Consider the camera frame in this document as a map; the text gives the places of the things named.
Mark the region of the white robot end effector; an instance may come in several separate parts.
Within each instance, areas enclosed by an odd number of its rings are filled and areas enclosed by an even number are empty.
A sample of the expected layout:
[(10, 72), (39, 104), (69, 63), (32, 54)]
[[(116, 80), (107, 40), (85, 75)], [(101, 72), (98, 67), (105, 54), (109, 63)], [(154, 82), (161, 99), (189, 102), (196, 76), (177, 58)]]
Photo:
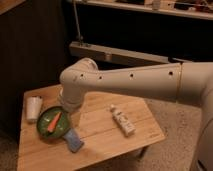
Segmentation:
[(62, 89), (59, 93), (59, 102), (67, 112), (79, 109), (84, 101), (84, 93), (80, 91), (67, 91)]

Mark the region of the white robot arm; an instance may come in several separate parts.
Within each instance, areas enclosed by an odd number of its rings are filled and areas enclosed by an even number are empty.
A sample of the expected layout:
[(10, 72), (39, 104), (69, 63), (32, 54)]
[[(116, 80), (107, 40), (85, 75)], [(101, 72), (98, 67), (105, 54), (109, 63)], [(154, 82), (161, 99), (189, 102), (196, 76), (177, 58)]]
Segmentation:
[(190, 171), (213, 171), (213, 62), (185, 62), (101, 71), (83, 58), (60, 74), (60, 103), (78, 109), (89, 91), (159, 99), (202, 109)]

